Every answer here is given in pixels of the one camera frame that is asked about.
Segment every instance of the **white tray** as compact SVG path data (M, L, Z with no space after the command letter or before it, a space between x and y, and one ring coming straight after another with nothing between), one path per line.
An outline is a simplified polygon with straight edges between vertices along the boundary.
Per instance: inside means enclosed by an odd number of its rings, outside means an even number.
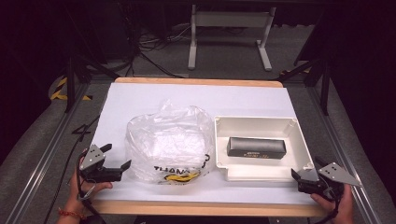
M296 118L215 117L216 165L228 181L268 181L295 185L290 169L312 166L300 124ZM284 140L281 159L229 157L230 137Z

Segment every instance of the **plastic bag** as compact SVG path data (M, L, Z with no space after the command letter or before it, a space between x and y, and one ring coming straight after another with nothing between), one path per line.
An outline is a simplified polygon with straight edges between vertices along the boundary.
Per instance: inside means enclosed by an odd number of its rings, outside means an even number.
M214 167L214 138L214 123L203 109L167 101L158 113L128 122L127 175L154 184L190 183Z

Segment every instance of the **black rectangular box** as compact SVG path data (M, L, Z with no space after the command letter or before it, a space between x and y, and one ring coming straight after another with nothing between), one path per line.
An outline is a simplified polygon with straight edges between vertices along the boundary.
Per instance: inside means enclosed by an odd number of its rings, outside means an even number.
M230 137L229 157L282 159L286 154L285 141L275 139Z

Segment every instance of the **white table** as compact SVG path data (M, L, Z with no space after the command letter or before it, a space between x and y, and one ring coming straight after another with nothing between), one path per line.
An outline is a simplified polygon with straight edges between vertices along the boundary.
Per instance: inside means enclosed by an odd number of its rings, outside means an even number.
M289 94L278 82L119 78L111 84L93 144L112 144L105 167L120 167L125 158L127 122L155 113L162 101L196 105L215 116L296 118ZM262 182L228 182L219 170L186 186L151 185L124 173L112 190L101 191L93 206L102 214L319 217L325 212L294 187Z

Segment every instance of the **human hand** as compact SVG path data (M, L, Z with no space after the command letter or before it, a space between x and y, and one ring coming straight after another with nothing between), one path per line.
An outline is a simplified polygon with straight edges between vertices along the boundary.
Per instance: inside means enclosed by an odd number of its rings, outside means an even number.
M311 194L311 198L322 206L327 212L335 208L335 202L329 202L318 194ZM333 224L353 224L353 199L352 190L348 184L344 184L344 194L338 206L338 214L332 220Z
M64 205L63 210L66 212L73 212L77 214L83 214L84 212L84 204L78 199L78 182L77 182L77 169L75 169L72 177L70 178L70 190L69 197L67 199L66 204ZM111 182L103 182L103 183L89 183L84 181L84 179L80 176L79 181L81 184L81 190L84 192L88 192L92 190L90 194L90 198L92 198L97 192L102 189L112 189L113 185ZM79 218L71 217L71 216L60 216L58 219L58 224L60 223L79 223Z

